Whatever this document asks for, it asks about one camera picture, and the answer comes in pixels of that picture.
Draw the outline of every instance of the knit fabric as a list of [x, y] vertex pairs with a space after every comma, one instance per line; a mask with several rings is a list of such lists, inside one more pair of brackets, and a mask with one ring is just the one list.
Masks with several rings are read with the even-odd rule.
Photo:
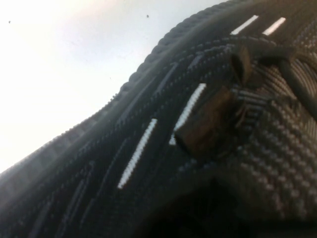
[[[250, 137], [219, 164], [219, 178], [259, 219], [314, 219], [316, 122], [275, 66], [252, 61], [259, 90], [235, 85], [230, 56], [241, 44], [283, 45], [317, 59], [316, 8], [231, 0], [174, 28], [107, 106], [0, 176], [0, 238], [131, 237], [158, 195], [214, 166], [198, 167], [174, 133], [221, 86], [251, 110]], [[291, 68], [316, 97], [316, 72], [299, 60]]]

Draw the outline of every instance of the white stripe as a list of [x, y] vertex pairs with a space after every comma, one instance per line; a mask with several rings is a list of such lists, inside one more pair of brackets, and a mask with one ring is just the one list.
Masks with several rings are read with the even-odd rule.
[[[188, 100], [188, 103], [186, 105], [186, 107], [184, 108], [182, 114], [180, 115], [174, 131], [176, 131], [178, 128], [180, 128], [183, 124], [185, 124], [187, 118], [189, 117], [189, 114], [192, 112], [192, 109], [194, 107], [194, 105], [196, 104], [198, 98], [200, 97], [201, 93], [203, 92], [203, 90], [206, 88], [206, 84], [205, 83], [200, 83], [199, 86], [197, 87], [197, 89], [194, 91], [194, 93], [192, 94], [192, 96], [190, 97], [190, 99]], [[175, 141], [175, 137], [174, 137], [174, 133], [172, 134], [172, 137], [169, 141], [170, 145], [176, 145], [176, 141]]]
[[135, 169], [139, 159], [141, 158], [143, 150], [144, 150], [146, 144], [148, 143], [149, 138], [150, 138], [150, 136], [151, 136], [156, 124], [157, 124], [157, 121], [158, 121], [157, 119], [152, 119], [148, 128], [145, 130], [131, 160], [128, 163], [128, 166], [125, 168], [125, 170], [122, 174], [122, 177], [121, 177], [120, 182], [118, 184], [119, 189], [122, 189], [123, 186], [128, 182], [129, 178], [131, 177], [132, 172]]
[[259, 16], [254, 15], [249, 20], [247, 20], [245, 23], [243, 23], [241, 26], [239, 26], [237, 29], [231, 32], [232, 35], [238, 34], [240, 31], [242, 31], [244, 28], [246, 28], [248, 25], [250, 25], [252, 22], [254, 22]]
[[263, 34], [265, 35], [270, 35], [272, 34], [280, 25], [283, 24], [283, 22], [286, 20], [286, 18], [281, 17], [280, 19], [278, 19], [276, 22], [273, 23], [273, 25], [271, 25], [269, 28], [267, 28]]

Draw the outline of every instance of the white background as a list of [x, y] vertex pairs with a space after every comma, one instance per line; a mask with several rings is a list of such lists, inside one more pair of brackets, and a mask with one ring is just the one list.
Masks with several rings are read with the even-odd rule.
[[1, 1], [0, 173], [103, 107], [164, 34], [222, 1]]

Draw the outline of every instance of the black sneaker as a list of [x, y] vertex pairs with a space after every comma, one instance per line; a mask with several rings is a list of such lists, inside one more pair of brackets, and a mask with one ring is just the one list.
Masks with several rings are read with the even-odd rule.
[[317, 237], [317, 0], [230, 0], [0, 175], [0, 238]]

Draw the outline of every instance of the black knit fabric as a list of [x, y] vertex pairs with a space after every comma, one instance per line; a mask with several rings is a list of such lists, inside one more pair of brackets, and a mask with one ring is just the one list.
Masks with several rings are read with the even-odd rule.
[[[263, 84], [245, 87], [231, 56], [240, 45], [294, 46], [317, 59], [316, 8], [317, 0], [230, 0], [172, 29], [103, 109], [0, 175], [0, 238], [128, 238], [152, 207], [211, 179], [209, 170], [253, 218], [314, 220], [316, 122], [277, 66], [251, 58], [250, 77]], [[316, 98], [317, 72], [302, 60], [291, 70]], [[173, 135], [222, 86], [247, 102], [249, 137], [221, 163], [200, 164]]]
[[307, 130], [298, 105], [270, 101], [249, 142], [221, 165], [219, 178], [236, 189], [253, 219], [317, 218], [316, 132]]

